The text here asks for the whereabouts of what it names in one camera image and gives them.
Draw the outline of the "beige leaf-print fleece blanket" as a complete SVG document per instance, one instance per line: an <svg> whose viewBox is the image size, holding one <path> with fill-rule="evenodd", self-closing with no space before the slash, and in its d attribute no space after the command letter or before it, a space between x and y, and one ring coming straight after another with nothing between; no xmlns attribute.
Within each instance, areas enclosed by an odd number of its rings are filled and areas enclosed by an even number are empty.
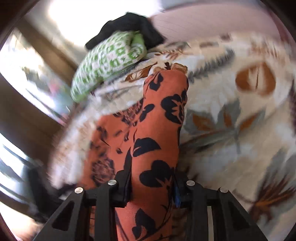
<svg viewBox="0 0 296 241"><path fill-rule="evenodd" d="M284 240L295 224L295 61L287 45L256 33L160 45L102 84L65 129L51 184L77 183L95 122L131 107L145 78L174 63L189 79L179 168L207 188L227 187L268 240Z"/></svg>

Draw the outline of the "green white patterned pillow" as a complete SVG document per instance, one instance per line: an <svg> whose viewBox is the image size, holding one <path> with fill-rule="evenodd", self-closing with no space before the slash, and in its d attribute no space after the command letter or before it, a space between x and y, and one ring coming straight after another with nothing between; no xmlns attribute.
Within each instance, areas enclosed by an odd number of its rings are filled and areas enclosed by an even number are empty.
<svg viewBox="0 0 296 241"><path fill-rule="evenodd" d="M81 102L100 83L118 76L147 54L139 32L117 31L90 50L72 80L71 97Z"/></svg>

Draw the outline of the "orange black floral garment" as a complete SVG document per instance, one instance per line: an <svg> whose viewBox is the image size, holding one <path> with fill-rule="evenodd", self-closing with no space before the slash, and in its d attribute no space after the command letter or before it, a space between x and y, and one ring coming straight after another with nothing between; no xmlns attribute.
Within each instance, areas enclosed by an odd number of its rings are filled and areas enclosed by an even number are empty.
<svg viewBox="0 0 296 241"><path fill-rule="evenodd" d="M171 236L171 178L188 87L184 72L161 70L145 80L141 100L102 116L96 125L79 183L86 189L98 187L131 161L132 199L116 210L119 240Z"/></svg>

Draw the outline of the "black cloth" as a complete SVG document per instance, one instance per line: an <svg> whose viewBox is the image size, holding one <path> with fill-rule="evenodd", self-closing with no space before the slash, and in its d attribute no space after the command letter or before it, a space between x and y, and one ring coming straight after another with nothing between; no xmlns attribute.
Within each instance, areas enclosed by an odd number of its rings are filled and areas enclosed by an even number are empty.
<svg viewBox="0 0 296 241"><path fill-rule="evenodd" d="M165 42L165 38L156 30L151 21L134 13L126 13L113 21L108 21L100 32L89 40L85 47L92 50L96 45L109 38L116 31L134 31L142 34L147 49L152 49Z"/></svg>

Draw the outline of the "wooden framed glass window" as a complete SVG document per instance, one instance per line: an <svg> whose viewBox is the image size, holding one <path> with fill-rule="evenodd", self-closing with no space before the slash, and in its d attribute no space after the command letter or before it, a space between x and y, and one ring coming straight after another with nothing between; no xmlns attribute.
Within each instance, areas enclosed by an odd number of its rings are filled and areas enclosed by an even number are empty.
<svg viewBox="0 0 296 241"><path fill-rule="evenodd" d="M77 65L29 21L21 19L1 48L1 189L11 208L45 223L60 202L39 191L53 138L73 107Z"/></svg>

